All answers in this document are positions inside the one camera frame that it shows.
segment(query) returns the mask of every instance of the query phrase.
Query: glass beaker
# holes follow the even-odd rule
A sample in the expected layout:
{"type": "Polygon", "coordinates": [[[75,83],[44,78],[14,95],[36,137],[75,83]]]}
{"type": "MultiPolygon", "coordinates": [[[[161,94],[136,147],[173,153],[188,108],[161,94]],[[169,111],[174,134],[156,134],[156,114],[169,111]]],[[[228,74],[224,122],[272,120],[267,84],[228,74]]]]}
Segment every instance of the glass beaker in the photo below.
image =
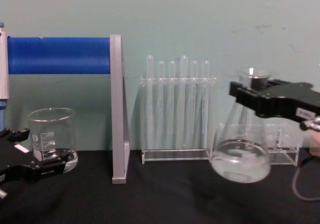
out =
{"type": "Polygon", "coordinates": [[[33,155],[41,161],[68,151],[64,172],[71,171],[78,163],[74,115],[75,111],[69,108],[45,108],[28,115],[33,155]]]}
{"type": "MultiPolygon", "coordinates": [[[[256,68],[238,71],[246,87],[266,89],[270,73],[256,68]]],[[[212,167],[222,177],[240,183],[253,183],[265,178],[271,169],[262,118],[251,109],[235,103],[221,137],[213,151],[212,167]]]]}

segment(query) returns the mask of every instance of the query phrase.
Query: black table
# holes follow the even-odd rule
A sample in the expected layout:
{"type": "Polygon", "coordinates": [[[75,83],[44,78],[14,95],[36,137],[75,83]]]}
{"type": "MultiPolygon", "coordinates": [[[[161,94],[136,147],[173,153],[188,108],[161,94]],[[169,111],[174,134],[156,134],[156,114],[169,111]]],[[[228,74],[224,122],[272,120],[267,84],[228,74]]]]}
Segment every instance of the black table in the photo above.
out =
{"type": "MultiPolygon", "coordinates": [[[[0,224],[319,224],[320,203],[298,200],[291,191],[293,166],[273,166],[255,184],[217,175],[208,161],[141,164],[132,151],[127,184],[112,185],[112,154],[79,152],[77,167],[34,185],[1,188],[0,224]]],[[[319,164],[303,170],[299,188],[318,195],[319,164]]]]}

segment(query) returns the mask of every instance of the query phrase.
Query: acrylic holder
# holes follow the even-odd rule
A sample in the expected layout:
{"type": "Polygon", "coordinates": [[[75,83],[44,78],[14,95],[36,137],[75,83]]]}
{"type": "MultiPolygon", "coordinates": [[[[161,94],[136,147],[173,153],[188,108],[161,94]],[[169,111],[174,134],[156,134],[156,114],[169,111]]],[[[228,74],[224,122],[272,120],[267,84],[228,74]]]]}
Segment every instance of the acrylic holder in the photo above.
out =
{"type": "MultiPolygon", "coordinates": [[[[238,128],[236,124],[229,128],[238,128]]],[[[224,125],[220,124],[214,136],[213,148],[219,142],[224,125]]],[[[299,149],[304,136],[288,123],[264,124],[264,141],[272,165],[298,165],[299,149]]]]}
{"type": "Polygon", "coordinates": [[[208,61],[165,64],[148,56],[141,79],[142,163],[164,160],[211,160],[214,139],[216,78],[208,61]]]}

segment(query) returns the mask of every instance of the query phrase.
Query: green wall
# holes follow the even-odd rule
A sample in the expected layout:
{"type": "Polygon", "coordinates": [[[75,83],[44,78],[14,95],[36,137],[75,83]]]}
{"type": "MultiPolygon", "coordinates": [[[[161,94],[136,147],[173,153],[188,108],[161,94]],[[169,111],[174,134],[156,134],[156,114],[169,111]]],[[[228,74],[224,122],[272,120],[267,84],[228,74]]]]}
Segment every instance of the green wall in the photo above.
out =
{"type": "MultiPolygon", "coordinates": [[[[216,120],[223,121],[233,103],[228,80],[239,67],[264,67],[277,77],[320,86],[319,7],[320,0],[0,0],[0,20],[12,36],[121,34],[132,144],[138,149],[135,104],[149,54],[166,61],[183,54],[209,60],[220,85],[216,120]]],[[[108,75],[10,78],[8,127],[26,126],[34,109],[67,106],[77,111],[79,149],[110,147],[108,75]]]]}

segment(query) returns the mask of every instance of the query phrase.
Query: gray cable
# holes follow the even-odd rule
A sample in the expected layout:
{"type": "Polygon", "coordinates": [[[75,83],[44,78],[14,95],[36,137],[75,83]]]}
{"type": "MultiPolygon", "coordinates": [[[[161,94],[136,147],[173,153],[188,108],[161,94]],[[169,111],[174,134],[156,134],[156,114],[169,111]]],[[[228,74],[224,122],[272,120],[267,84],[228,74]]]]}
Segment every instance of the gray cable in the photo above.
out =
{"type": "Polygon", "coordinates": [[[292,179],[292,190],[293,193],[301,200],[306,201],[306,202],[320,202],[320,197],[316,197],[316,198],[306,198],[304,196],[302,196],[298,189],[297,189],[297,180],[298,180],[298,176],[300,173],[301,167],[298,167],[294,173],[293,179],[292,179]]]}

